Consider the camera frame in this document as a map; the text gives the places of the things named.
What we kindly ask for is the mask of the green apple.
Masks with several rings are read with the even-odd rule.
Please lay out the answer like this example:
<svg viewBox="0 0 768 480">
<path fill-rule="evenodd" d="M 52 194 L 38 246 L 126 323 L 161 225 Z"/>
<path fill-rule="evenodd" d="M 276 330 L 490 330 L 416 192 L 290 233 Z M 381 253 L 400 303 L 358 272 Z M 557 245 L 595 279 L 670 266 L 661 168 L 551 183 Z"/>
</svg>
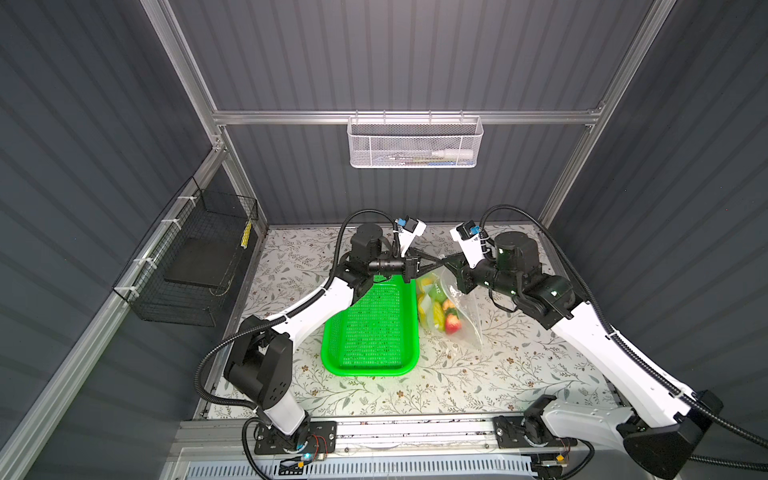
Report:
<svg viewBox="0 0 768 480">
<path fill-rule="evenodd" d="M 434 284 L 432 288 L 429 290 L 428 295 L 434 302 L 437 302 L 440 304 L 442 304 L 447 300 L 447 295 L 445 294 L 443 289 L 436 284 Z"/>
</svg>

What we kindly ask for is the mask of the clear zip top bag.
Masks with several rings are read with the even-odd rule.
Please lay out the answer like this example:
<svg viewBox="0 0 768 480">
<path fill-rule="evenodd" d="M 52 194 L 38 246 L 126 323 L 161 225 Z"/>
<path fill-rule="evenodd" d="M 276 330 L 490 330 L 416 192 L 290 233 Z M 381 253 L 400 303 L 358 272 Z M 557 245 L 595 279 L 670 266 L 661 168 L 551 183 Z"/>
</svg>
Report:
<svg viewBox="0 0 768 480">
<path fill-rule="evenodd" d="M 480 350 L 482 325 L 474 297 L 458 289 L 445 267 L 416 280 L 418 321 L 430 342 L 446 351 Z"/>
</svg>

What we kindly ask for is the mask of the yellow corn piece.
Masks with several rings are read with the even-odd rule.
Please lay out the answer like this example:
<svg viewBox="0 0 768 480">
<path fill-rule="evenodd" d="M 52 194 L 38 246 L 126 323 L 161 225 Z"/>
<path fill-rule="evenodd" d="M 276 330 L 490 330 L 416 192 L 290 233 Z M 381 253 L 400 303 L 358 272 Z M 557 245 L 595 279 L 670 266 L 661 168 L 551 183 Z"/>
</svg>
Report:
<svg viewBox="0 0 768 480">
<path fill-rule="evenodd" d="M 428 295 L 424 294 L 418 297 L 418 319 L 420 325 L 426 330 L 431 330 L 433 328 L 432 305 L 432 299 Z"/>
</svg>

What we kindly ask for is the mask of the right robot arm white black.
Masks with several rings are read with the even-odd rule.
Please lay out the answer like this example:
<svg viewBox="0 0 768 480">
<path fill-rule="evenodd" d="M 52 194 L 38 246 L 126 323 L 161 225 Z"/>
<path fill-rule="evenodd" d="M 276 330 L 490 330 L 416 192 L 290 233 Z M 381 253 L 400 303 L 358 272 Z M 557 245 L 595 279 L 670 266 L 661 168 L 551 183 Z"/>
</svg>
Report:
<svg viewBox="0 0 768 480">
<path fill-rule="evenodd" d="M 565 277 L 543 272 L 538 244 L 515 231 L 499 234 L 485 247 L 472 222 L 451 229 L 461 248 L 446 267 L 458 289 L 468 294 L 484 287 L 510 298 L 517 309 L 584 355 L 626 400 L 611 409 L 540 396 L 524 414 L 519 431 L 533 446 L 574 438 L 626 453 L 648 473 L 673 479 L 691 459 L 712 422 L 688 406 L 691 388 L 673 379 L 618 331 L 609 331 L 595 304 L 578 295 Z"/>
</svg>

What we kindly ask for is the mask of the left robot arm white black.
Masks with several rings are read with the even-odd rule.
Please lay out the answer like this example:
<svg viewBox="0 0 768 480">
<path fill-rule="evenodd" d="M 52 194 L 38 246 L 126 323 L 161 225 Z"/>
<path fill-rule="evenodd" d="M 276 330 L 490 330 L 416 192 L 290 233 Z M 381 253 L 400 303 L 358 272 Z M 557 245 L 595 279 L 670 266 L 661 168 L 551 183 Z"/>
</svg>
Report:
<svg viewBox="0 0 768 480">
<path fill-rule="evenodd" d="M 424 256 L 411 253 L 413 241 L 426 224 L 404 217 L 394 221 L 393 251 L 382 252 L 383 230 L 375 223 L 359 226 L 351 248 L 340 253 L 337 235 L 328 279 L 286 310 L 265 320 L 250 317 L 241 323 L 232 342 L 224 378 L 247 398 L 247 408 L 284 439 L 301 443 L 309 432 L 309 414 L 290 392 L 293 355 L 298 346 L 329 319 L 364 298 L 376 276 L 396 275 L 407 282 L 429 269 Z"/>
</svg>

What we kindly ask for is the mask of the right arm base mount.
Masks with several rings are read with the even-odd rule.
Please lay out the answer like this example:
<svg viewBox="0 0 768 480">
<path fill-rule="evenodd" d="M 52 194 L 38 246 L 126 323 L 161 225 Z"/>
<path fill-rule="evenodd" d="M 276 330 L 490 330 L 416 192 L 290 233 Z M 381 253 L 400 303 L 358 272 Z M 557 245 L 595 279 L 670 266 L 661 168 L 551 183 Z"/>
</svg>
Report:
<svg viewBox="0 0 768 480">
<path fill-rule="evenodd" d="M 578 444 L 570 437 L 556 437 L 537 419 L 522 413 L 499 415 L 492 418 L 493 433 L 500 448 L 563 447 L 566 450 Z"/>
</svg>

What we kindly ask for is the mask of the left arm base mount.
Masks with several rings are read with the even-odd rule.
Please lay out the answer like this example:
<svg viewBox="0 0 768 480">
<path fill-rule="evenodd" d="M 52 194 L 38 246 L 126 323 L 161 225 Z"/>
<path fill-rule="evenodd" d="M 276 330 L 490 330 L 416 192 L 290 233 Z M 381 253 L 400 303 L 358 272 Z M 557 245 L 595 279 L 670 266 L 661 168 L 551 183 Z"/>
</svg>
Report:
<svg viewBox="0 0 768 480">
<path fill-rule="evenodd" d="M 337 422 L 317 420 L 304 420 L 291 435 L 276 427 L 259 426 L 254 435 L 253 452 L 257 455 L 333 453 L 337 430 Z"/>
</svg>

